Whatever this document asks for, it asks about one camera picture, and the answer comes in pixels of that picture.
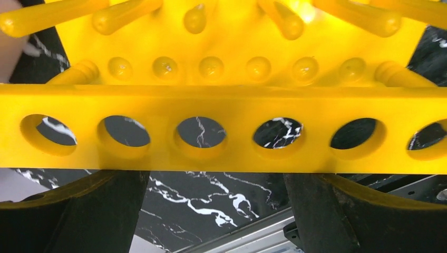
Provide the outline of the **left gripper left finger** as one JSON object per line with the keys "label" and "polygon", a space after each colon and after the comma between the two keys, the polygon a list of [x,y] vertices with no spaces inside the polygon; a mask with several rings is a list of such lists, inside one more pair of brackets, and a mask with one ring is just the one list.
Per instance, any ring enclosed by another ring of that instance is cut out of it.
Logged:
{"label": "left gripper left finger", "polygon": [[1,202],[1,252],[128,252],[149,175],[100,170]]}

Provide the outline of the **yellow test tube rack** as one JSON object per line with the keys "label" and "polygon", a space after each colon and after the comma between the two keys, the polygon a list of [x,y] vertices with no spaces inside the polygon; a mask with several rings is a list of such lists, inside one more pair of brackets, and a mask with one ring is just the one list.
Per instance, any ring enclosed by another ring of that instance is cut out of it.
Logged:
{"label": "yellow test tube rack", "polygon": [[446,88],[408,70],[438,1],[46,1],[71,67],[1,85],[1,166],[446,174]]}

